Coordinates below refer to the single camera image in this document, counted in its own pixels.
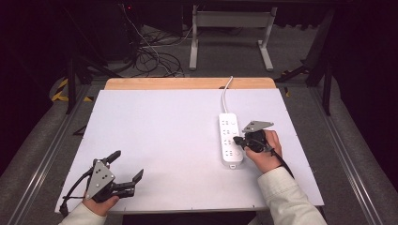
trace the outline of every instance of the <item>hand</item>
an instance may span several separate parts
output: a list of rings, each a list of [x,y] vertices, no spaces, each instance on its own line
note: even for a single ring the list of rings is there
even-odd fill
[[[268,144],[274,148],[279,156],[282,156],[282,147],[275,130],[264,130],[264,133],[266,134]],[[256,153],[249,147],[245,147],[245,152],[246,156],[255,163],[262,173],[267,173],[281,165],[281,162],[275,156],[273,157],[270,152]]]
[[[119,201],[118,196],[113,196],[109,200],[101,203],[96,203],[94,200],[87,200],[83,198],[83,204],[87,207],[91,212],[97,214],[98,216],[105,217],[108,214],[108,210],[110,210],[114,205]]]

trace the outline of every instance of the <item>metal stand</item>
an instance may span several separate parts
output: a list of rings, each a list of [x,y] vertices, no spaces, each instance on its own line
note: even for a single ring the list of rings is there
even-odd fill
[[[267,51],[267,43],[275,20],[276,11],[276,7],[273,7],[271,12],[197,11],[197,6],[193,6],[190,70],[196,70],[197,65],[198,27],[266,27],[264,38],[258,40],[258,47],[260,48],[267,71],[272,71],[273,66]]]

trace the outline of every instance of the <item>white power strip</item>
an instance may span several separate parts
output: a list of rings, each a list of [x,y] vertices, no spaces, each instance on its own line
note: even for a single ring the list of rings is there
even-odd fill
[[[234,137],[239,136],[237,116],[233,113],[219,115],[222,143],[222,164],[235,169],[243,161],[241,147],[234,143]]]

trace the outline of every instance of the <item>white wire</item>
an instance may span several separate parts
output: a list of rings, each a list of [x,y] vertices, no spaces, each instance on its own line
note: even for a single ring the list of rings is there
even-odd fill
[[[123,12],[126,16],[126,19],[131,23],[131,25],[134,27],[135,31],[137,32],[137,34],[141,37],[141,39],[146,43],[146,45],[152,49],[153,52],[155,52],[156,56],[157,56],[157,65],[159,64],[160,61],[160,57],[158,52],[156,52],[156,50],[146,41],[146,39],[140,34],[140,32],[138,31],[137,27],[135,27],[135,24],[129,19],[129,16],[126,13],[126,9],[124,8],[123,4],[119,4],[122,8],[123,8]]]
[[[224,90],[222,91],[222,105],[224,107],[224,112],[228,113],[228,111],[226,110],[226,106],[225,106],[225,91],[229,86],[229,83],[232,81],[232,79],[234,79],[233,76],[231,76],[231,78],[229,79],[228,83],[226,84],[226,86],[224,87]]]

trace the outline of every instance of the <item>dark background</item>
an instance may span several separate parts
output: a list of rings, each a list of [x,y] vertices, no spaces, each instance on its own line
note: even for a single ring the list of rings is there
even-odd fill
[[[326,51],[333,55],[333,75],[342,100],[376,160],[398,189],[395,9],[392,1],[369,0],[362,1],[358,8],[340,11],[339,20],[330,28]],[[191,6],[184,7],[182,13],[190,15]],[[305,29],[308,24],[318,25],[324,13],[321,7],[301,10],[280,7],[275,23],[304,24]],[[87,47],[81,34],[75,34],[70,21],[61,27],[61,22],[68,20],[61,8],[43,0],[7,0],[0,7],[0,17],[0,171],[3,173],[23,140],[52,106],[49,91],[55,81],[65,76],[71,50],[75,48],[77,53],[98,59],[98,54],[103,56],[110,51],[101,47],[100,40],[110,43],[114,38],[125,39],[125,34],[106,37],[104,32],[97,43],[91,40],[94,48]]]

